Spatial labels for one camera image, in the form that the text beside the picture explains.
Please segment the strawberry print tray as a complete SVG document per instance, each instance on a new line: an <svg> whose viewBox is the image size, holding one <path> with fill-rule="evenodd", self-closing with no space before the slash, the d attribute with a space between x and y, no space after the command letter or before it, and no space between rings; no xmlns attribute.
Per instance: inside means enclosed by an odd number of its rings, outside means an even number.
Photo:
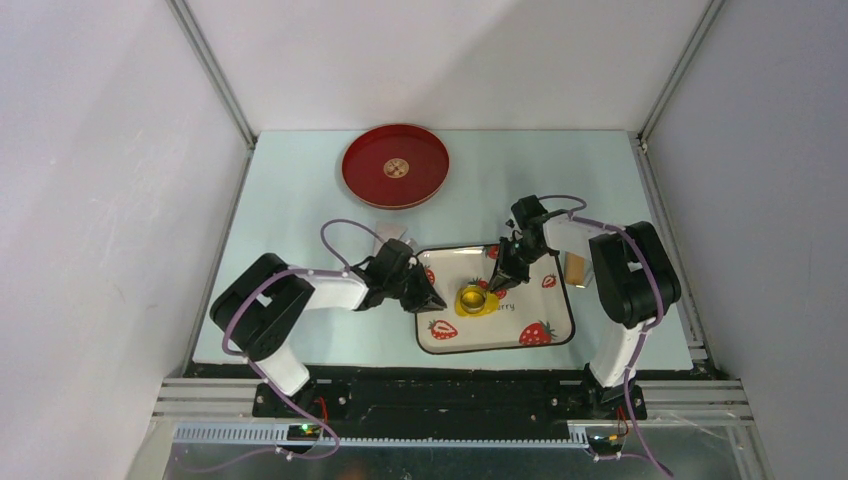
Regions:
<svg viewBox="0 0 848 480"><path fill-rule="evenodd" d="M469 246L424 250L418 258L436 292L441 311L415 316L419 347L433 355L535 348L568 343L575 322L564 287L561 262L547 255L530 266L530 282L488 295L479 313L459 303L463 290L489 286L497 247Z"/></svg>

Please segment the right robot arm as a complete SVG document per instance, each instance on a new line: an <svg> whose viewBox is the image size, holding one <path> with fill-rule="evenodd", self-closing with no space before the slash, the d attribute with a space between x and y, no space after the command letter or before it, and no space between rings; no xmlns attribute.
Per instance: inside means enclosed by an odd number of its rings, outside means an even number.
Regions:
<svg viewBox="0 0 848 480"><path fill-rule="evenodd" d="M595 381L581 392L585 411L606 418L622 403L619 386L635 376L649 333L678 302L682 287L656 228L647 221L626 226L582 216L582 199L571 209L548 210L530 195L510 208L510 234L499 241L489 280L491 291L529 283L530 267L544 256L573 254L591 266L598 298L612 324L588 364Z"/></svg>

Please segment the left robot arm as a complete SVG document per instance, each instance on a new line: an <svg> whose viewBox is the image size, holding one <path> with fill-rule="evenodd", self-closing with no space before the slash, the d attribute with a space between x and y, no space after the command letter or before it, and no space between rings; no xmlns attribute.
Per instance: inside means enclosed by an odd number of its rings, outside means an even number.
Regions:
<svg viewBox="0 0 848 480"><path fill-rule="evenodd" d="M300 316L310 310L366 311L386 300L412 314L447 308L425 266L397 239L341 270L296 267L263 254L213 301L209 318L224 334L224 352L275 386L278 404L299 417L316 403L310 373L288 345Z"/></svg>

